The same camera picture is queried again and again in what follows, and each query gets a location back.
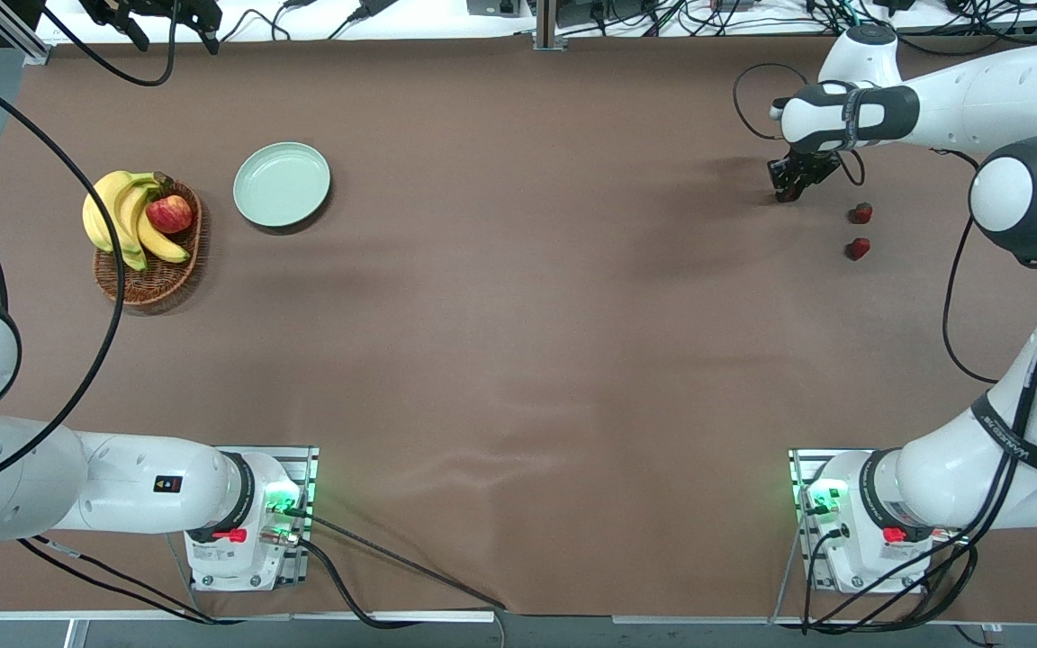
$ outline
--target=round plate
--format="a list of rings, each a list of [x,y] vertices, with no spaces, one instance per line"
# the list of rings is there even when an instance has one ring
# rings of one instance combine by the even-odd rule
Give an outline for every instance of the round plate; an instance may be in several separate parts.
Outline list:
[[[279,142],[256,150],[239,168],[234,204],[247,221],[282,227],[314,213],[331,188],[331,168],[314,148]]]

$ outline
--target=brown leather mat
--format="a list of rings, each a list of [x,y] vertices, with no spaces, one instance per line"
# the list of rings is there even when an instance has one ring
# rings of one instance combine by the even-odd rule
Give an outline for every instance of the brown leather mat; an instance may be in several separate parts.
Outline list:
[[[69,423],[209,444],[317,444],[320,512],[522,614],[756,617],[794,529],[787,448],[893,447],[979,394],[938,309],[971,169],[902,145],[777,205],[782,156],[733,116],[738,72],[817,69],[828,39],[529,39],[184,49],[155,90],[58,49],[17,105],[99,177],[170,173],[209,210],[194,298],[131,316]],[[145,75],[161,57],[118,58]],[[946,61],[904,55],[905,74]],[[786,73],[745,84],[757,126]],[[321,218],[273,235],[235,212],[256,148],[328,157]],[[0,413],[57,411],[108,302],[82,189],[16,123],[0,250],[24,369]],[[876,206],[846,222],[857,201]],[[872,241],[861,262],[853,236]],[[997,374],[1037,319],[1037,274],[968,247],[952,335]],[[161,537],[60,534],[180,595]],[[474,599],[331,538],[367,609]],[[795,566],[787,614],[798,611]],[[337,611],[295,590],[202,596],[220,615]],[[833,598],[819,597],[824,611]],[[0,544],[0,611],[131,609]],[[1037,622],[1037,530],[987,537],[953,618]]]

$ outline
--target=apple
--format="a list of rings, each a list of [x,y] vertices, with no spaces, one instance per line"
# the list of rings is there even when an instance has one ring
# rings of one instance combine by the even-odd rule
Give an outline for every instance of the apple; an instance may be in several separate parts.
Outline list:
[[[146,218],[161,233],[173,234],[190,227],[195,214],[184,197],[168,196],[146,205]]]

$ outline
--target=yellow banana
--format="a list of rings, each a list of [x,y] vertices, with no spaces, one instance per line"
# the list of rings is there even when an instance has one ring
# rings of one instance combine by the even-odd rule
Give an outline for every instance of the yellow banana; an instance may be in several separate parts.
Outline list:
[[[120,227],[135,232],[141,214],[146,209],[148,202],[155,200],[156,197],[158,197],[157,185],[135,181],[130,188],[120,192],[114,208],[116,222],[119,223]],[[133,253],[123,249],[122,261],[127,262],[127,265],[131,266],[132,270],[146,270],[146,254],[143,253],[141,246]]]
[[[132,255],[137,255],[141,249],[139,238],[133,233],[133,222],[128,227],[124,227],[122,222],[120,222],[118,205],[120,198],[127,195],[129,190],[141,184],[155,184],[157,186],[155,174],[112,171],[94,184],[94,192],[99,193],[100,198],[103,198],[103,204],[106,205],[108,213],[111,214],[111,218],[114,219],[115,229],[118,230],[119,234],[119,246],[123,251]],[[111,246],[111,236],[106,230],[103,213],[100,213],[99,205],[95,204],[89,194],[83,200],[83,229],[86,229],[87,236],[90,237],[91,243],[94,243],[99,249],[104,251],[113,249]]]
[[[149,219],[146,218],[145,206],[139,217],[139,240],[143,243],[143,247],[149,250],[149,253],[161,258],[162,261],[185,262],[190,258],[188,251],[164,236],[160,230],[151,225]]]

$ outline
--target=fruit basket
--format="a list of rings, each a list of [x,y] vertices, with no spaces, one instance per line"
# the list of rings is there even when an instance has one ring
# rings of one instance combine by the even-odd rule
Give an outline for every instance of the fruit basket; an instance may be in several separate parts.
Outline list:
[[[185,301],[197,283],[197,275],[205,259],[205,238],[207,234],[206,216],[202,214],[202,202],[194,190],[181,181],[174,180],[164,188],[162,197],[180,196],[194,213],[194,224],[177,234],[167,234],[190,254],[185,262],[165,262],[156,255],[146,255],[146,270],[141,272],[127,267],[127,294],[124,306],[140,310],[168,310]],[[94,250],[94,282],[103,292],[114,301],[118,287],[118,272],[115,272],[114,256]]]

